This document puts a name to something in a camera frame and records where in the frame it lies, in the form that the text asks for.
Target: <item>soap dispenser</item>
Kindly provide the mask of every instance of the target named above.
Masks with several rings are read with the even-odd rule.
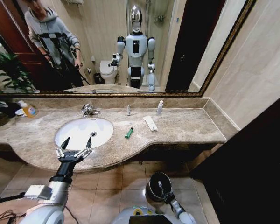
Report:
[[[27,117],[33,118],[37,114],[36,109],[30,104],[25,103],[23,100],[20,100],[18,103],[20,104]]]

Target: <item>gray hoodie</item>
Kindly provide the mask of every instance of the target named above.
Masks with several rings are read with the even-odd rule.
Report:
[[[46,7],[45,10],[47,11],[47,17],[43,20],[39,20],[33,13],[31,9],[29,9],[25,13],[25,20],[29,28],[29,38],[30,40],[36,45],[36,47],[42,47],[42,43],[38,38],[38,34],[43,33],[60,33],[66,34],[68,41],[71,45],[79,45],[79,40],[75,35],[73,35],[69,29],[66,27],[64,22],[58,17],[58,15],[50,8]],[[50,39],[43,38],[48,50],[49,54],[52,56],[55,64],[58,68],[60,68],[60,54],[57,48],[55,48],[53,42]],[[64,56],[74,64],[74,56],[68,46],[68,43],[64,38],[59,38],[61,50]]]

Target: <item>mirror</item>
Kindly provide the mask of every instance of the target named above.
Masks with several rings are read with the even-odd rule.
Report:
[[[189,0],[2,1],[0,52],[7,55],[1,47],[5,44],[17,55],[23,65],[19,73],[25,74],[19,79],[28,81],[23,88],[9,88],[1,76],[0,89],[198,93],[244,3],[231,7],[228,1],[213,0],[205,7],[204,1]]]

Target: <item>green lighter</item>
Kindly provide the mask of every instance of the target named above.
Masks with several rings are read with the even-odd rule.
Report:
[[[134,128],[131,127],[131,129],[130,129],[130,130],[128,131],[128,133],[125,135],[125,138],[126,138],[126,139],[129,139],[129,138],[130,138],[131,134],[133,133],[133,130],[134,130]]]

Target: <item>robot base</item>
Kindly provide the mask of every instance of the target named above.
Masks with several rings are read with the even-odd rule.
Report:
[[[162,223],[162,224],[182,224],[174,216],[167,214],[157,215],[153,210],[146,207],[134,206],[122,210],[114,219],[112,224],[139,224],[139,223]]]

